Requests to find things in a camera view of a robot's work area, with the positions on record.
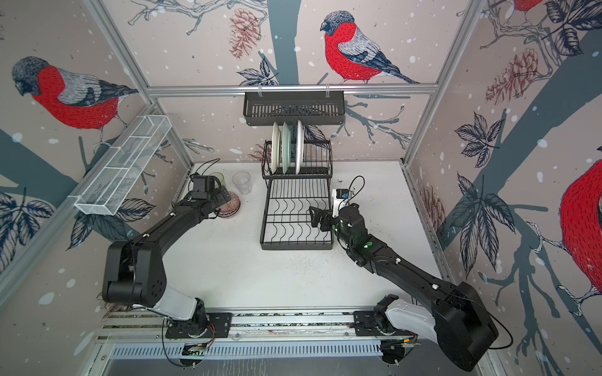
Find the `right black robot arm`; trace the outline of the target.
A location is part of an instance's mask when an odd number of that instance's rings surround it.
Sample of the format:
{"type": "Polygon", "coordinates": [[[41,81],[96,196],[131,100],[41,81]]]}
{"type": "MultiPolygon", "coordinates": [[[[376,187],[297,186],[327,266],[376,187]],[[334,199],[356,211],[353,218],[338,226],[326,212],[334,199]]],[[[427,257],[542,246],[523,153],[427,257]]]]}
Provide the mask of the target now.
{"type": "Polygon", "coordinates": [[[434,318],[434,334],[443,354],[464,371],[473,371],[499,336],[493,317],[468,283],[454,285],[434,277],[399,256],[368,232],[359,205],[332,210],[309,208],[311,225],[345,243],[346,254],[360,267],[410,294],[434,318]]]}

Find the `clear drinking glass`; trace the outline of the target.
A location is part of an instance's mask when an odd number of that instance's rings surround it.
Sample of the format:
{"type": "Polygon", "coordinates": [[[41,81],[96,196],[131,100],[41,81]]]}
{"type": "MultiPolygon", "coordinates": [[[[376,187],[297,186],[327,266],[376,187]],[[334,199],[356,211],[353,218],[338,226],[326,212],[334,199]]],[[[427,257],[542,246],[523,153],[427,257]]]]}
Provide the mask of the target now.
{"type": "Polygon", "coordinates": [[[252,179],[248,172],[236,172],[232,177],[232,182],[242,195],[252,192],[252,179]]]}

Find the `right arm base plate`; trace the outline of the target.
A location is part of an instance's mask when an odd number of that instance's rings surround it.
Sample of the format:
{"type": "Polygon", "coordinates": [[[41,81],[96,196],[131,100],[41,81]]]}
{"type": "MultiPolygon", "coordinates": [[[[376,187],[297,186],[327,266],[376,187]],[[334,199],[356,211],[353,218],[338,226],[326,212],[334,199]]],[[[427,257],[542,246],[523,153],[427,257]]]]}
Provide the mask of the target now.
{"type": "Polygon", "coordinates": [[[396,329],[381,313],[374,311],[354,311],[350,328],[358,337],[409,336],[416,334],[407,330],[396,329]]]}

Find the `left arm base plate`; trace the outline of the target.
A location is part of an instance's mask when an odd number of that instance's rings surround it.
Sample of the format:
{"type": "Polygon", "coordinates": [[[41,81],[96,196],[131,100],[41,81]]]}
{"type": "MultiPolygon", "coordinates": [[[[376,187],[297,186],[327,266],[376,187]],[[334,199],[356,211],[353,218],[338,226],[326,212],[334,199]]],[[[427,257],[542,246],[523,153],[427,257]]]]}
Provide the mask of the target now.
{"type": "Polygon", "coordinates": [[[167,339],[211,339],[227,338],[233,318],[232,313],[207,313],[200,323],[189,321],[172,321],[167,319],[165,336],[167,339]]]}

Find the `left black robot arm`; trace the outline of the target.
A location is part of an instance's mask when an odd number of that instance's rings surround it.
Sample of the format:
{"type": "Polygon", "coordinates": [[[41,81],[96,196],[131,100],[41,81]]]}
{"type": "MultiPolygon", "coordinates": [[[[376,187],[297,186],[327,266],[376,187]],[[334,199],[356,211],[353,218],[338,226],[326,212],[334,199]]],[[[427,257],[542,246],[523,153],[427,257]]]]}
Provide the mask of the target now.
{"type": "Polygon", "coordinates": [[[109,248],[103,276],[103,301],[142,307],[167,319],[181,335],[199,338],[210,330],[205,303],[171,287],[163,256],[188,230],[215,219],[230,200],[227,188],[214,175],[195,173],[193,188],[152,228],[109,248]]]}

